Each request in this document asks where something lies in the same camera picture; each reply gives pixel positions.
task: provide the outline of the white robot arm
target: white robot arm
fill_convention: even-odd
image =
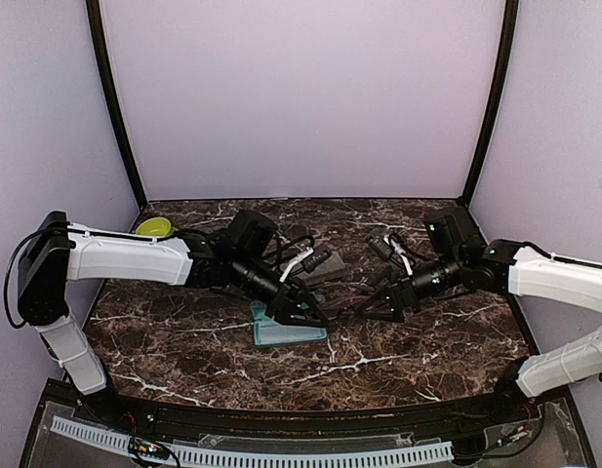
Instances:
[[[602,263],[558,261],[523,247],[508,267],[508,292],[558,300],[602,314]],[[527,397],[602,373],[602,327],[522,364],[516,383]]]
[[[326,327],[328,318],[304,283],[265,262],[276,230],[265,216],[241,211],[225,229],[211,234],[180,230],[155,238],[69,223],[66,214],[53,212],[20,258],[18,310],[40,332],[82,399],[110,422],[122,412],[109,375],[64,300],[65,283],[114,278],[187,288],[233,285],[264,302],[266,315],[281,324]],[[330,255],[322,247],[308,249],[292,263],[311,272]]]
[[[359,316],[403,322],[404,308],[420,311],[422,298],[458,285],[471,291],[545,297],[602,314],[602,263],[555,256],[529,242],[496,240],[488,245],[461,207],[435,212],[424,224],[438,259],[430,261],[409,250],[424,262],[408,267],[398,280],[390,279],[357,307]],[[394,246],[395,241],[403,245]],[[407,250],[393,233],[369,236],[367,242],[385,261]],[[599,373],[602,327],[559,349],[512,363],[495,391],[505,393],[509,400],[533,398]]]
[[[555,256],[531,243],[497,240],[487,245],[464,209],[437,212],[425,224],[439,258],[416,266],[405,261],[405,276],[379,289],[356,309],[358,315],[402,322],[404,307],[419,310],[421,298],[459,284],[470,290],[545,297],[602,313],[602,263]],[[276,226],[254,212],[241,212],[226,229],[205,236],[188,233],[159,239],[100,231],[70,224],[60,212],[50,214],[41,230],[20,260],[19,312],[41,333],[73,384],[97,408],[116,399],[102,363],[68,311],[64,301],[68,280],[138,279],[190,288],[232,284],[268,304],[266,313],[280,323],[328,324],[289,269],[280,275],[262,261]],[[384,238],[369,238],[369,242],[383,258],[393,253],[404,257],[407,250]],[[329,254],[318,248],[292,263],[301,262],[311,270]],[[377,300],[389,304],[390,316],[365,312],[375,309]],[[509,388],[512,396],[533,398],[599,373],[602,327],[559,349],[517,361],[501,377],[496,391]],[[108,419],[118,416],[117,410],[108,414]]]

